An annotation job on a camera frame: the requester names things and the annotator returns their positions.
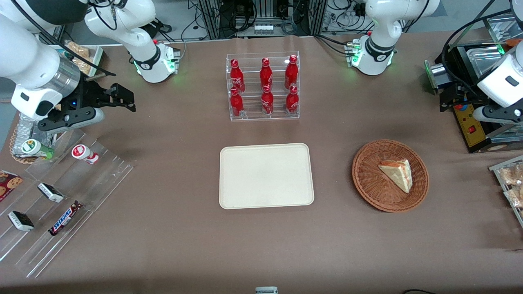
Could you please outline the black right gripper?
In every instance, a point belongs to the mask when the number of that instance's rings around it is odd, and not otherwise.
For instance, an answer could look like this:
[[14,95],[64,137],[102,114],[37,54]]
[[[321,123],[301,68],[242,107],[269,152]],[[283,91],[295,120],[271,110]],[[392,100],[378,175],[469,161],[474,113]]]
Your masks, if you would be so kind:
[[95,81],[81,79],[72,93],[72,110],[84,107],[124,107],[136,112],[134,94],[129,89],[118,83],[105,89]]

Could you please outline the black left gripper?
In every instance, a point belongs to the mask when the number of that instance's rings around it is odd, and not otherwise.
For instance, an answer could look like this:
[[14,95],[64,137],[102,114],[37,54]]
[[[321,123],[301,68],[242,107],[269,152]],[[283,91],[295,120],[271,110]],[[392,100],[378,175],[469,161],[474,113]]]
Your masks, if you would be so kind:
[[439,112],[451,109],[465,111],[469,104],[486,106],[489,98],[475,85],[465,81],[452,81],[451,87],[440,93]]

